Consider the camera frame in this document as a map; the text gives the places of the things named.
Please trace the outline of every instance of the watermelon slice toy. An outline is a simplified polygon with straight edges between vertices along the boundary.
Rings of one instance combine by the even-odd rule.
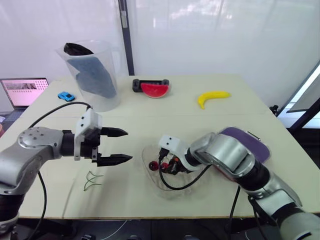
[[[158,99],[169,92],[169,85],[141,83],[141,89],[148,97]]]

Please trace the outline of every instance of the clear plastic jug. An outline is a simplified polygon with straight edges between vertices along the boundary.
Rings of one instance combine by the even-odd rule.
[[[65,61],[83,98],[96,112],[114,109],[120,103],[120,97],[110,44],[100,40],[74,43],[91,50],[93,54],[69,55],[64,52],[64,46],[56,51]]]

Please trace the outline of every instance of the beige tabletop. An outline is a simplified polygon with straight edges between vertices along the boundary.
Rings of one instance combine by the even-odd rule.
[[[170,92],[163,98],[149,98],[143,93],[132,91],[132,80],[168,79]],[[189,76],[129,76],[118,83],[121,97],[120,105],[112,111],[102,112],[103,117],[142,117],[142,116],[208,116],[208,115],[243,115],[264,114],[267,106],[257,97],[251,88],[233,74],[189,75]],[[23,113],[22,118],[35,118],[66,102],[58,99],[58,93],[65,91],[76,96],[76,101],[83,97],[72,78],[52,82],[45,92]],[[199,95],[209,91],[227,91],[232,97],[212,99],[206,102],[205,110],[198,106]],[[53,117],[79,117],[83,106],[63,108],[52,114]]]
[[[237,185],[222,176],[215,168],[211,168],[188,192],[174,193],[164,192],[151,181],[142,162],[142,151],[148,145],[156,145],[163,134],[169,134],[191,143],[208,132],[218,132],[226,127],[235,126],[250,131],[261,138],[271,151],[270,159],[266,166],[278,174],[299,195],[306,211],[320,211],[320,171],[305,151],[283,127],[282,123],[263,105],[258,97],[238,77],[231,76],[235,83],[229,84],[229,90],[225,88],[212,90],[225,90],[232,93],[232,102],[210,100],[206,109],[198,111],[197,104],[190,101],[184,104],[179,113],[173,111],[168,101],[155,100],[158,108],[169,108],[169,111],[144,112],[141,105],[146,104],[149,98],[140,93],[132,96],[132,101],[126,101],[126,91],[123,91],[123,99],[118,108],[105,112],[103,125],[126,130],[129,135],[118,138],[101,138],[99,151],[102,155],[124,153],[133,158],[121,165],[113,167],[96,167],[88,159],[73,161],[72,157],[50,160],[42,168],[44,181],[48,191],[47,218],[65,219],[136,219],[136,218],[217,218],[229,216]],[[182,104],[185,101],[179,98],[191,96],[196,98],[194,88],[185,88],[184,94],[179,87],[181,77],[164,77],[172,81],[174,87],[171,90],[171,101]],[[199,85],[205,85],[207,80],[199,80]],[[206,79],[216,79],[216,75]],[[238,84],[238,90],[232,88]],[[42,106],[47,112],[56,107],[60,101],[55,99],[53,93],[68,91],[62,84],[52,83],[49,89],[41,96],[47,99],[48,105],[43,101]],[[34,105],[41,105],[39,99]],[[34,111],[32,105],[18,119],[11,128],[0,138],[0,150],[10,146],[16,140],[17,135],[27,128],[35,118],[41,114],[31,114]],[[44,119],[39,126],[52,129],[75,131],[75,125],[84,111],[80,106],[77,111],[64,117],[63,111]],[[148,104],[145,108],[152,111]],[[88,171],[103,175],[97,179],[102,185],[92,186],[83,191]],[[43,192],[38,179],[27,193],[20,209],[22,217],[39,217],[43,207]],[[252,216],[253,211],[247,195],[241,191],[235,216]]]

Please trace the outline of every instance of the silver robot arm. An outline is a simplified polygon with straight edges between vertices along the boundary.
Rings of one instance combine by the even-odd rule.
[[[119,128],[102,127],[101,116],[88,109],[77,122],[76,132],[46,127],[31,127],[20,133],[17,141],[0,152],[0,240],[10,237],[24,196],[39,169],[48,160],[62,156],[92,159],[101,166],[114,166],[131,159],[125,154],[108,157],[98,153],[100,135],[120,137],[128,133]]]
[[[159,146],[159,158],[171,152],[179,158],[181,172],[195,171],[200,165],[217,167],[248,194],[261,218],[279,227],[284,240],[320,239],[320,218],[304,212],[296,192],[234,137],[211,132],[188,147],[164,135]]]

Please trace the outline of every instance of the toy banana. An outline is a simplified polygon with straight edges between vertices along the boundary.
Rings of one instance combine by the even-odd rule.
[[[208,99],[224,99],[230,97],[231,94],[226,91],[208,91],[198,97],[198,104],[205,109],[205,101]]]

